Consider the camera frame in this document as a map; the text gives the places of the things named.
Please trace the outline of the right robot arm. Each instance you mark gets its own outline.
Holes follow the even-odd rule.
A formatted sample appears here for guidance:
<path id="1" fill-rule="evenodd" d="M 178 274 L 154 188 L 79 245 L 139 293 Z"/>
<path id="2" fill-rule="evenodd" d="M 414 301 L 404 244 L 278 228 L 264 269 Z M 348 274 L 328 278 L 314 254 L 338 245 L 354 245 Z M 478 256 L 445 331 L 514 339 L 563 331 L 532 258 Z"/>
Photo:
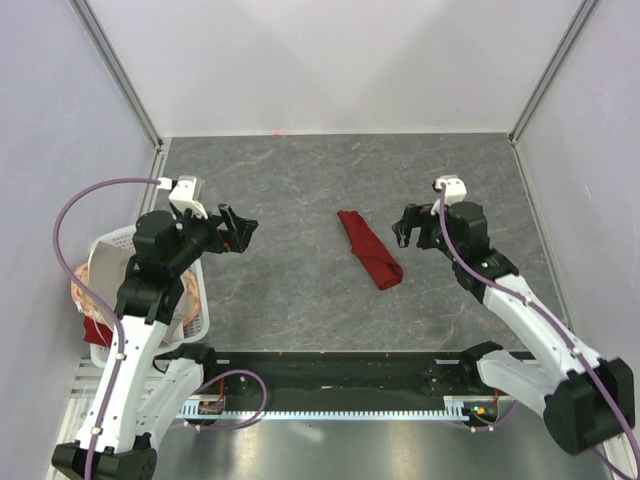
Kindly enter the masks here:
<path id="1" fill-rule="evenodd" d="M 437 209 L 409 204 L 392 230 L 400 247 L 419 232 L 420 249 L 437 249 L 452 263 L 458 283 L 497 315 L 536 359 L 524 363 L 499 345 L 466 350 L 458 381 L 477 394 L 496 388 L 540 416 L 556 444 L 577 455 L 617 435 L 632 434 L 632 369 L 605 359 L 579 340 L 539 302 L 516 266 L 493 248 L 483 208 L 459 202 Z"/>

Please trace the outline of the red cloth napkin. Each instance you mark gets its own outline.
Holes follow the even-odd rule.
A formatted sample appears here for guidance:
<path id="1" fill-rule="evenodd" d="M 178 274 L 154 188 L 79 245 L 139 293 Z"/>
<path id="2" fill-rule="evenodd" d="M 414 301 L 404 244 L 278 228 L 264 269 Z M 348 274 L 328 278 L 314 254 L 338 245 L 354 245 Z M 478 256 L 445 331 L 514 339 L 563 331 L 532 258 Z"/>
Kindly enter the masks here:
<path id="1" fill-rule="evenodd" d="M 384 291 L 399 285 L 404 277 L 402 267 L 364 218 L 357 211 L 345 210 L 338 211 L 337 216 L 350 242 L 352 254 L 376 287 Z"/>

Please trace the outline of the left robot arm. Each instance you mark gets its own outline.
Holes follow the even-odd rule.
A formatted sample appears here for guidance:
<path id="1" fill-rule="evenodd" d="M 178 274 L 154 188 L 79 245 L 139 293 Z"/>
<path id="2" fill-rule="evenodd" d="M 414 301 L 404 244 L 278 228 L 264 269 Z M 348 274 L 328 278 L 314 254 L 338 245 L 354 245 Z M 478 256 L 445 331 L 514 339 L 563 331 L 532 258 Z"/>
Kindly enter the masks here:
<path id="1" fill-rule="evenodd" d="M 84 425 L 56 446 L 53 467 L 69 479 L 150 479 L 159 445 L 195 391 L 219 382 L 215 352 L 182 345 L 150 395 L 148 370 L 184 293 L 182 275 L 206 253 L 242 253 L 258 227 L 225 204 L 198 217 L 191 209 L 155 210 L 135 225 L 134 253 L 111 309 L 115 332 Z"/>

